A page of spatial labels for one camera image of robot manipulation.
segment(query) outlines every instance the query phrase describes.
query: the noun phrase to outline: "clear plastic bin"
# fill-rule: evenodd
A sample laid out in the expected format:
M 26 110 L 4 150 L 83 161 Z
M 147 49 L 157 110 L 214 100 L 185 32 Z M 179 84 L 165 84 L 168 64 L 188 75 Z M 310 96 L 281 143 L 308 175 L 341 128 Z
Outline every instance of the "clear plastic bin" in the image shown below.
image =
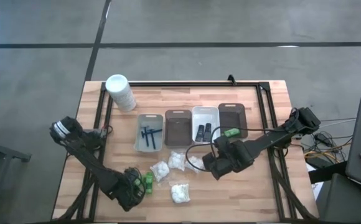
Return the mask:
M 160 132 L 154 133 L 154 143 L 156 149 L 153 148 L 151 134 L 142 136 L 144 132 L 144 127 L 154 130 L 162 130 Z M 138 116 L 138 125 L 136 127 L 136 139 L 134 148 L 139 152 L 158 152 L 162 149 L 162 135 L 164 128 L 164 119 L 160 114 L 141 114 Z M 146 138 L 148 138 L 149 146 L 146 144 Z
M 211 131 L 213 131 L 215 128 L 219 127 L 219 110 L 218 110 L 218 108 L 209 107 L 209 106 L 195 106 L 195 107 L 193 107 L 193 110 L 192 110 L 192 116 L 193 116 L 193 118 L 192 118 L 193 142 L 195 142 L 196 144 L 209 143 L 209 141 L 196 142 L 195 137 L 199 130 L 199 125 L 204 125 L 204 129 L 205 129 L 205 124 L 210 123 Z M 216 139 L 219 136 L 220 136 L 220 129 L 217 129 L 213 135 L 213 139 Z

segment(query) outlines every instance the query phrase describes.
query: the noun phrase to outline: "white bag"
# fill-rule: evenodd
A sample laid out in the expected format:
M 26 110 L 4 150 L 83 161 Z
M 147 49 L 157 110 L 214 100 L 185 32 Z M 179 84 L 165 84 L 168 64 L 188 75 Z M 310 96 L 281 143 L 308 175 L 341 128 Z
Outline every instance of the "white bag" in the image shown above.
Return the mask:
M 198 168 L 200 168 L 200 169 L 204 169 L 204 163 L 203 163 L 203 160 L 202 160 L 202 159 L 197 158 L 197 157 L 195 157 L 195 156 L 192 156 L 192 157 L 189 158 L 189 160 L 190 160 L 190 162 L 191 162 L 194 166 L 196 166 L 196 167 L 198 167 Z M 196 174 L 198 174 L 198 173 L 201 171 L 201 170 L 198 170 L 198 169 L 192 167 L 192 165 L 190 165 L 187 161 L 186 161 L 186 163 L 185 163 L 185 166 L 186 166 L 187 168 L 193 170 L 194 172 L 196 172 Z
M 189 198 L 189 185 L 188 184 L 177 184 L 171 188 L 172 200 L 175 203 L 182 203 L 190 201 Z
M 158 162 L 150 167 L 151 171 L 153 171 L 154 177 L 156 181 L 159 182 L 163 177 L 169 174 L 169 168 L 167 163 L 164 161 Z
M 181 171 L 185 171 L 185 154 L 171 151 L 171 155 L 168 159 L 168 167 L 171 169 L 180 169 Z

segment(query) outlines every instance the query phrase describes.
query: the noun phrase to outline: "wooden tabletop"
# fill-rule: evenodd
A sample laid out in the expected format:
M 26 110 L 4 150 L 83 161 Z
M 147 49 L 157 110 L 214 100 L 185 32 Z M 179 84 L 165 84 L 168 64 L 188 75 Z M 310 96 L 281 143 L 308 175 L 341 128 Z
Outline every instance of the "wooden tabletop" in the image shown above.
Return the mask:
M 291 103 L 285 81 L 270 81 L 278 123 L 289 116 Z M 95 119 L 101 82 L 86 82 L 77 119 L 84 129 L 91 129 Z M 191 110 L 194 106 L 218 106 L 220 103 L 242 103 L 245 106 L 249 128 L 262 128 L 255 88 L 252 87 L 132 87 L 137 106 L 128 113 L 120 112 L 116 105 L 111 110 L 110 125 L 114 131 L 108 136 L 104 165 L 123 172 L 137 167 L 142 174 L 161 160 L 168 160 L 170 151 L 163 145 L 160 152 L 136 152 L 138 114 L 154 113 L 164 116 L 167 110 Z M 106 101 L 105 96 L 103 124 Z M 266 116 L 270 118 L 267 101 Z M 262 132 L 250 131 L 249 139 Z M 195 148 L 190 156 L 203 156 L 207 147 Z M 299 147 L 290 147 L 286 156 L 291 187 L 305 205 L 317 216 L 317 208 L 309 181 L 304 155 Z M 85 168 L 74 157 L 65 163 L 54 218 L 63 214 L 80 192 Z M 189 183 L 190 202 L 175 204 L 171 199 L 171 186 Z M 286 197 L 282 191 L 284 209 L 288 213 Z M 216 181 L 211 173 L 196 174 L 192 170 L 171 169 L 160 183 L 153 185 L 152 195 L 129 212 L 124 212 L 117 201 L 111 201 L 99 191 L 96 208 L 97 222 L 257 222 L 278 221 L 268 155 L 263 151 L 254 164 L 239 173 L 227 174 Z

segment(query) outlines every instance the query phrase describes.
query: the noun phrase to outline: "gray floor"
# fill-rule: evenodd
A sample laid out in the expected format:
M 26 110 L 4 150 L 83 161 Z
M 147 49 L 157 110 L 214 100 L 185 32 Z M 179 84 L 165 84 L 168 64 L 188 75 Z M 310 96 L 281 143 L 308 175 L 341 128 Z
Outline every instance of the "gray floor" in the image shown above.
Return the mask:
M 0 1 L 0 44 L 93 43 L 104 0 Z M 102 42 L 361 41 L 361 1 L 115 0 Z M 65 151 L 48 128 L 75 116 L 91 49 L 0 49 L 0 144 L 32 153 L 15 163 L 0 223 L 47 221 Z M 286 80 L 294 106 L 320 119 L 354 117 L 361 47 L 101 49 L 92 80 Z M 324 128 L 352 134 L 353 123 Z

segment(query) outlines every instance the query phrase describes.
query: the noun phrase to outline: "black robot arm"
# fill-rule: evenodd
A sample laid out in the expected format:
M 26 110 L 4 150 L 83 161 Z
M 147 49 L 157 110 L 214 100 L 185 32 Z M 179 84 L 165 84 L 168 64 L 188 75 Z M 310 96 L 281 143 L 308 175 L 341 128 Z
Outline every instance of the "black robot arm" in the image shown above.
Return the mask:
M 284 148 L 295 134 L 311 134 L 319 129 L 320 121 L 309 108 L 294 110 L 281 126 L 255 140 L 230 142 L 226 136 L 214 140 L 218 156 L 212 152 L 203 157 L 204 167 L 218 180 L 234 171 L 240 172 L 254 163 L 261 151 L 269 147 Z
M 125 211 L 129 211 L 142 201 L 144 187 L 140 188 L 143 183 L 140 181 L 141 175 L 136 168 L 128 168 L 121 173 L 106 168 L 93 155 L 96 150 L 104 146 L 105 129 L 87 132 L 82 129 L 76 119 L 66 117 L 52 124 L 50 135 L 57 144 L 63 146 L 69 154 L 76 157 L 90 170 L 93 174 L 92 180 L 98 181 L 100 190 L 108 198 L 117 199 Z M 67 212 L 66 217 L 72 216 L 73 209 L 70 210 L 71 212 Z

